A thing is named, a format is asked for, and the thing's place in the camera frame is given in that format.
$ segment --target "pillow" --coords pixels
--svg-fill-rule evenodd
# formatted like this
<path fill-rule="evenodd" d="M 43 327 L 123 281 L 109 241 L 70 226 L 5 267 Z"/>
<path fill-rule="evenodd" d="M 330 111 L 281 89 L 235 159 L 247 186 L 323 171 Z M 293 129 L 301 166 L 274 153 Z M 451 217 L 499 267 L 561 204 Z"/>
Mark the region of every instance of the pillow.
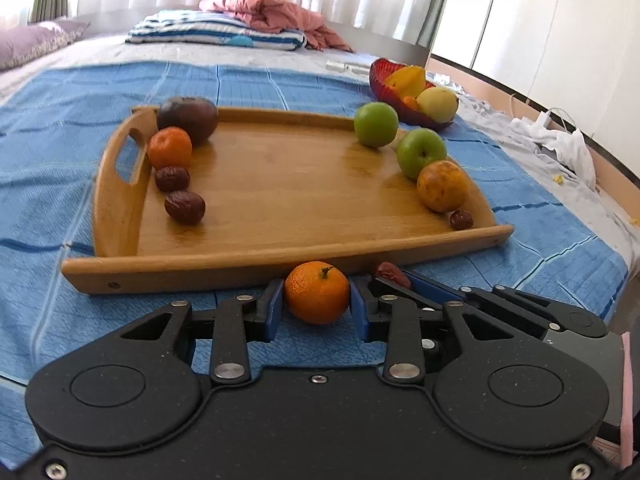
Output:
<path fill-rule="evenodd" d="M 295 50 L 306 45 L 301 30 L 283 30 L 279 34 L 258 32 L 226 14 L 204 10 L 161 10 L 135 25 L 126 41 L 209 43 L 276 50 Z"/>
<path fill-rule="evenodd" d="M 0 70 L 24 65 L 73 43 L 88 25 L 54 20 L 0 30 Z"/>

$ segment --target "striped towel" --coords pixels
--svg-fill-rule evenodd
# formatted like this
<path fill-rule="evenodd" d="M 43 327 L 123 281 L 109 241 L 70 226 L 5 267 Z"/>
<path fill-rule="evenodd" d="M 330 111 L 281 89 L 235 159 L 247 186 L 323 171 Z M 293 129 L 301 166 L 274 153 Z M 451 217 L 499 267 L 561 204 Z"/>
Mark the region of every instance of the striped towel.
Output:
<path fill-rule="evenodd" d="M 128 43 L 209 43 L 230 46 L 296 50 L 306 45 L 301 30 L 259 32 L 221 12 L 161 10 L 135 25 Z"/>

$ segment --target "fruit bowl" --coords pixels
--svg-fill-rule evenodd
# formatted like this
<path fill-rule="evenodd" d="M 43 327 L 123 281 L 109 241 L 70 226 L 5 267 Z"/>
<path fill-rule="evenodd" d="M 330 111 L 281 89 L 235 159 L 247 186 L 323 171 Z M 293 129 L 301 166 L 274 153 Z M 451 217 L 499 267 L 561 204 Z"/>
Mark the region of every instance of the fruit bowl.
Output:
<path fill-rule="evenodd" d="M 384 84 L 387 77 L 405 66 L 406 65 L 391 62 L 383 57 L 375 60 L 369 71 L 369 85 L 371 86 L 371 91 L 378 101 L 382 101 L 394 108 L 398 113 L 398 119 L 400 119 L 401 122 L 414 126 L 422 126 L 423 128 L 430 128 L 436 132 L 443 130 L 451 124 L 451 121 L 449 121 L 449 123 L 437 123 L 428 115 L 423 114 L 422 112 L 417 112 L 416 110 L 411 110 L 411 108 L 405 105 L 391 88 Z M 425 88 L 429 88 L 431 86 L 435 85 L 429 81 L 425 81 Z"/>

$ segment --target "white cable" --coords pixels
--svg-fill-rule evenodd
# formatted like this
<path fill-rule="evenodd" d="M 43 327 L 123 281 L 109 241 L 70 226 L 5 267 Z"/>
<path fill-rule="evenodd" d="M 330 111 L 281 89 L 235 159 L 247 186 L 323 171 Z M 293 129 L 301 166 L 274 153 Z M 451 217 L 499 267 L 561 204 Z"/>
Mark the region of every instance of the white cable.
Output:
<path fill-rule="evenodd" d="M 569 115 L 569 112 L 567 112 L 564 108 L 558 108 L 557 106 L 552 106 L 551 108 L 549 108 L 549 110 L 547 110 L 548 112 L 551 112 L 553 110 L 556 110 L 558 112 L 564 112 L 566 114 L 566 116 L 569 118 L 569 120 L 571 121 L 571 124 L 574 126 L 574 128 L 576 128 L 577 130 L 579 130 L 580 128 L 578 128 L 578 125 L 575 123 L 574 119 L 571 117 L 571 115 Z M 564 130 L 569 133 L 569 130 L 566 129 L 566 123 L 564 122 L 564 119 L 562 118 L 562 115 L 558 114 L 558 117 L 560 117 L 560 120 L 562 121 L 562 127 L 564 128 Z"/>
<path fill-rule="evenodd" d="M 511 113 L 511 119 L 515 119 L 515 117 L 513 116 L 513 97 L 515 94 L 511 94 L 509 96 L 509 111 Z"/>
<path fill-rule="evenodd" d="M 551 37 L 551 28 L 553 27 L 554 20 L 555 20 L 555 18 L 556 18 L 556 10 L 558 10 L 558 2 L 559 2 L 559 1 L 560 1 L 560 0 L 556 0 L 556 4 L 555 4 L 555 6 L 554 6 L 554 12 L 553 12 L 553 14 L 551 15 L 551 22 L 549 23 L 549 30 L 548 30 L 548 32 L 547 32 L 547 34 L 546 34 L 545 44 L 544 44 L 544 46 L 542 47 L 542 54 L 540 55 L 540 62 L 538 63 L 538 67 L 536 68 L 536 72 L 535 72 L 535 74 L 533 75 L 533 79 L 531 80 L 531 86 L 529 87 L 529 91 L 527 92 L 527 96 L 529 96 L 529 97 L 531 96 L 531 91 L 533 90 L 533 85 L 534 85 L 534 84 L 535 84 L 535 82 L 536 82 L 536 78 L 538 77 L 538 72 L 540 71 L 540 67 L 542 66 L 542 60 L 543 60 L 543 59 L 544 59 L 544 57 L 545 57 L 546 44 L 549 42 L 549 37 Z"/>

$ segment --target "blue and white striped blanket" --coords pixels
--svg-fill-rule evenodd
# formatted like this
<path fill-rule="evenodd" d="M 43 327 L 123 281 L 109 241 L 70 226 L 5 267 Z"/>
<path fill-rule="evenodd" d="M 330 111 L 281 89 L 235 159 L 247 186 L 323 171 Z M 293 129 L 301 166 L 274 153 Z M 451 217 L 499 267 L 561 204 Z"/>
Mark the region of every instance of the blue and white striped blanket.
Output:
<path fill-rule="evenodd" d="M 204 10 L 161 10 L 135 25 L 126 41 L 209 43 L 275 50 L 296 50 L 306 45 L 301 30 L 283 30 L 279 34 L 259 32 L 226 14 Z"/>
<path fill-rule="evenodd" d="M 204 96 L 223 106 L 340 116 L 353 116 L 373 100 L 367 84 L 338 76 L 136 62 L 49 70 L 0 106 L 0 460 L 5 463 L 17 464 L 37 445 L 22 396 L 39 368 L 170 300 L 212 308 L 237 293 L 89 297 L 60 274 L 65 258 L 93 253 L 90 205 L 105 143 L 133 105 L 159 104 L 175 95 Z M 454 287 L 517 286 L 608 319 L 627 276 L 622 257 L 489 137 L 458 117 L 443 136 L 497 221 L 515 225 L 515 232 L 501 247 L 413 268 Z M 118 159 L 123 173 L 132 169 L 137 151 L 135 143 L 126 145 Z M 327 327 L 285 314 L 275 341 L 249 346 L 253 370 L 265 364 L 371 364 L 383 360 L 385 349 L 382 343 L 359 341 L 348 313 Z M 210 342 L 198 345 L 197 371 L 208 370 L 209 349 Z"/>

